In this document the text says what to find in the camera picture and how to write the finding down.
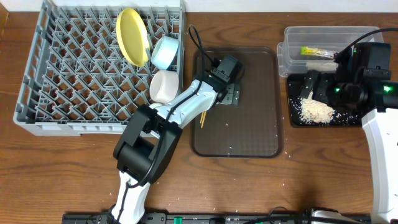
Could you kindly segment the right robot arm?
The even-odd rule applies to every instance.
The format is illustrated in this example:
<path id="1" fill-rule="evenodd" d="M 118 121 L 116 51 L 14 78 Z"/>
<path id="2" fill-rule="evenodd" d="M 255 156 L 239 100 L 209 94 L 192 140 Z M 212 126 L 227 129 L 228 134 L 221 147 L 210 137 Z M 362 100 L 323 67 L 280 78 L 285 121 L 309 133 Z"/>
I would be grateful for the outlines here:
<path id="1" fill-rule="evenodd" d="M 397 223 L 397 83 L 390 44 L 360 42 L 341 52 L 303 46 L 303 55 L 332 59 L 335 73 L 309 70 L 301 96 L 358 115 L 373 177 L 373 223 Z"/>

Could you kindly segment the pale green cup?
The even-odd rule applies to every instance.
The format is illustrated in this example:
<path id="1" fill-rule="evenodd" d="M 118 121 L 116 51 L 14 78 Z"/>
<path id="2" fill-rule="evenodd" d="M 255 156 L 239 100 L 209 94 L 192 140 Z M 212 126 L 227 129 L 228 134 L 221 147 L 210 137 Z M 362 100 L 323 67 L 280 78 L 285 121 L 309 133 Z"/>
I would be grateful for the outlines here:
<path id="1" fill-rule="evenodd" d="M 154 109 L 159 106 L 162 106 L 162 103 L 153 103 L 153 104 L 149 105 L 149 108 Z"/>

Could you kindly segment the yellow plate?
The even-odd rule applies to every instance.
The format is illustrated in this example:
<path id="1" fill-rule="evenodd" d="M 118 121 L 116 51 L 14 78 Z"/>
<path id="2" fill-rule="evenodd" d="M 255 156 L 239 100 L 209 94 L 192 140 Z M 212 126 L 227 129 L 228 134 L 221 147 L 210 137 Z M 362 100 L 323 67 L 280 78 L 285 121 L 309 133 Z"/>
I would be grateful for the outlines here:
<path id="1" fill-rule="evenodd" d="M 137 67 L 143 67 L 149 58 L 147 29 L 141 16 L 133 8 L 125 8 L 116 21 L 116 37 L 125 59 Z"/>

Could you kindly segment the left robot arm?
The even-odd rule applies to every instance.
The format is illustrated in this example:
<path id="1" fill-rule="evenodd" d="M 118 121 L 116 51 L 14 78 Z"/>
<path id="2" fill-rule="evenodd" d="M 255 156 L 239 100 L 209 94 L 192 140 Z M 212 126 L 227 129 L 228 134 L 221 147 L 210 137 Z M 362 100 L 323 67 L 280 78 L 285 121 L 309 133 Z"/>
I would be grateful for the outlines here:
<path id="1" fill-rule="evenodd" d="M 210 72 L 202 70 L 172 101 L 156 108 L 142 105 L 137 109 L 113 151 L 121 183 L 108 223 L 139 222 L 149 187 L 169 165 L 183 128 L 221 103 L 229 85 L 243 70 L 241 62 L 227 55 Z"/>

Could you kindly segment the light blue bowl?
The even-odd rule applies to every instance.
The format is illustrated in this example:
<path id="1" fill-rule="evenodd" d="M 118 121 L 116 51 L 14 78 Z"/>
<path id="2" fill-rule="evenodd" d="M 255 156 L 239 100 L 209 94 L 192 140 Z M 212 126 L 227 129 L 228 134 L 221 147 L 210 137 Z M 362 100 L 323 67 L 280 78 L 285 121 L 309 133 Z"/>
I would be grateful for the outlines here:
<path id="1" fill-rule="evenodd" d="M 166 70 L 172 64 L 178 51 L 178 39 L 163 36 L 155 46 L 151 62 L 159 70 Z"/>

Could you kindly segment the rice pile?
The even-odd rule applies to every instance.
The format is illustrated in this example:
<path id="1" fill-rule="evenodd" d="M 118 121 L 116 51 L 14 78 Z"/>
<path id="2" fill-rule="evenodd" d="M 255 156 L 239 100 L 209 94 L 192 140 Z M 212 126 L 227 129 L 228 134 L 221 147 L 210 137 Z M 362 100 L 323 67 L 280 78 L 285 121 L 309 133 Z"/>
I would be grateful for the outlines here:
<path id="1" fill-rule="evenodd" d="M 315 122 L 323 123 L 329 121 L 335 110 L 324 103 L 311 99 L 311 97 L 312 92 L 308 98 L 301 98 L 304 118 L 314 119 Z"/>

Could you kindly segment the green snack wrapper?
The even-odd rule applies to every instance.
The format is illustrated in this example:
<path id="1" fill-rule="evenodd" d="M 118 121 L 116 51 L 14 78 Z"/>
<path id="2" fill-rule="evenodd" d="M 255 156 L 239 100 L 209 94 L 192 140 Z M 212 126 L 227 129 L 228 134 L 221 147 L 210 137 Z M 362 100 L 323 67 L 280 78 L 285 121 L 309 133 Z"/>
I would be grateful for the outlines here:
<path id="1" fill-rule="evenodd" d="M 320 49 L 316 47 L 302 46 L 300 49 L 300 54 L 334 59 L 335 55 L 337 55 L 338 52 L 332 50 Z"/>

